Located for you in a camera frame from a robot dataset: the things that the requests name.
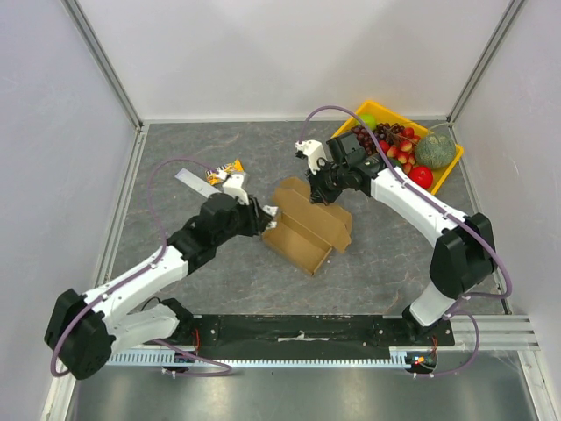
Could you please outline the brown cardboard box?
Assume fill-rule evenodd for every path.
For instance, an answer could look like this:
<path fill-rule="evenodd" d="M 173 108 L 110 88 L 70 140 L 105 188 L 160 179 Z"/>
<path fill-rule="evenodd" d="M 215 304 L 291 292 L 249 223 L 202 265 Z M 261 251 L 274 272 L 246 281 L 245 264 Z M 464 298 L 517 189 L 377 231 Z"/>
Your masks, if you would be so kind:
<path fill-rule="evenodd" d="M 307 275 L 314 275 L 331 252 L 344 252 L 352 242 L 352 214 L 343 207 L 312 204 L 309 185 L 297 177 L 280 183 L 273 194 L 279 208 L 276 226 L 264 242 Z"/>

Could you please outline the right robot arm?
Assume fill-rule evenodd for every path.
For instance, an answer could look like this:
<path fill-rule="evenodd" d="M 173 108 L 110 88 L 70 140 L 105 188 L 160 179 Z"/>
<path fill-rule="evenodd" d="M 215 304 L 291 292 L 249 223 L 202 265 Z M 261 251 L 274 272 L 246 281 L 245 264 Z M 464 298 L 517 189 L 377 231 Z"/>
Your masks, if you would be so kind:
<path fill-rule="evenodd" d="M 351 135 L 326 143 L 300 140 L 295 155 L 308 163 L 312 203 L 328 205 L 346 189 L 361 191 L 396 211 L 432 246 L 430 283 L 403 312 L 401 334 L 409 344 L 418 346 L 429 339 L 433 325 L 455 302 L 497 268 L 486 216 L 468 216 L 436 199 L 412 182 L 396 161 L 368 154 Z"/>

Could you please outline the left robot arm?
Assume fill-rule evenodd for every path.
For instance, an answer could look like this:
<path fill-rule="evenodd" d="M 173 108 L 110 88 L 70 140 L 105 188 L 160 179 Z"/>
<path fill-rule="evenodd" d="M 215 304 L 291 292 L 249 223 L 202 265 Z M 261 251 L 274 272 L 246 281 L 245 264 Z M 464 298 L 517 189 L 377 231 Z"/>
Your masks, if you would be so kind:
<path fill-rule="evenodd" d="M 175 299 L 147 311 L 134 309 L 192 275 L 215 258 L 217 249 L 237 236 L 253 237 L 275 226 L 275 206 L 254 196 L 244 202 L 224 193 L 211 195 L 199 213 L 136 267 L 104 285 L 79 294 L 61 293 L 45 333 L 51 348 L 51 373 L 85 380 L 115 354 L 149 341 L 185 344 L 192 335 L 191 313 Z"/>

